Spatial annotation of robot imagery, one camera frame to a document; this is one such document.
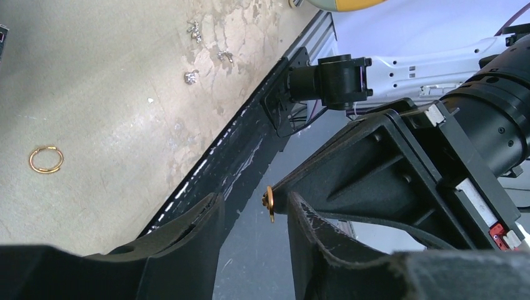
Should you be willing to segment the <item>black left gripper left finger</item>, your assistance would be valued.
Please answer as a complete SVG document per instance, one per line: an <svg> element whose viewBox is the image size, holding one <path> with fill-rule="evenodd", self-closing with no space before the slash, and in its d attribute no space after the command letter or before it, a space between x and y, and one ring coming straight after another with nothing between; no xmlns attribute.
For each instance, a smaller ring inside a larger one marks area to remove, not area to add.
<svg viewBox="0 0 530 300"><path fill-rule="evenodd" d="M224 199L188 212L107 254L52 246L1 247L2 299L211 299L223 243Z"/></svg>

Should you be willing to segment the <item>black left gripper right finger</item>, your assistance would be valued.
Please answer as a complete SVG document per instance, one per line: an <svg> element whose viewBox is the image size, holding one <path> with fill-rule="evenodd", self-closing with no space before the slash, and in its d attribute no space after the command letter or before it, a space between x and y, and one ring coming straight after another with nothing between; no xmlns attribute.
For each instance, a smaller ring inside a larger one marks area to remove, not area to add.
<svg viewBox="0 0 530 300"><path fill-rule="evenodd" d="M340 231L295 192L287 225L296 299L528 299L524 251L386 254Z"/></svg>

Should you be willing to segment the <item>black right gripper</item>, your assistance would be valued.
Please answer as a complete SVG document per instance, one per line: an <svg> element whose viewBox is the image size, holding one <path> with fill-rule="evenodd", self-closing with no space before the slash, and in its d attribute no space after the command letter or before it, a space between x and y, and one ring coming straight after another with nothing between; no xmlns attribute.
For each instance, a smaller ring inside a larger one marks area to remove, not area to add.
<svg viewBox="0 0 530 300"><path fill-rule="evenodd" d="M522 250L521 213L498 178L528 157L528 123L512 108L443 99L387 109L348 124L279 181L272 207L286 214L296 193L324 217L395 226L436 248L463 248L464 227L475 248Z"/></svg>

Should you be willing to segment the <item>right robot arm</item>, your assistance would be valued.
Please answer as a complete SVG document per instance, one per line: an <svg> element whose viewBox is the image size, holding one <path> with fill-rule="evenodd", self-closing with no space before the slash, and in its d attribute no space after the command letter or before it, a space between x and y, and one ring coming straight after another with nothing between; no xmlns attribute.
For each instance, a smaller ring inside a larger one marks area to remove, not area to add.
<svg viewBox="0 0 530 300"><path fill-rule="evenodd" d="M273 187L296 299L528 299L529 234L499 178L529 158L529 26L418 57L289 75L329 109L389 97Z"/></svg>

